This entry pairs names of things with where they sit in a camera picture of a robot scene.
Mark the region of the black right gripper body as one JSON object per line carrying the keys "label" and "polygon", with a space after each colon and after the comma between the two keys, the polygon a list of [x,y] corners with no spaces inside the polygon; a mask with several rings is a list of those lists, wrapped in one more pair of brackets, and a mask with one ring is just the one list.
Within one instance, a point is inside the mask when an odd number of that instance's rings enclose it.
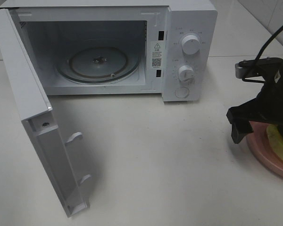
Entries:
{"label": "black right gripper body", "polygon": [[283,63],[254,99],[229,108],[226,116],[231,124],[241,119],[283,125]]}

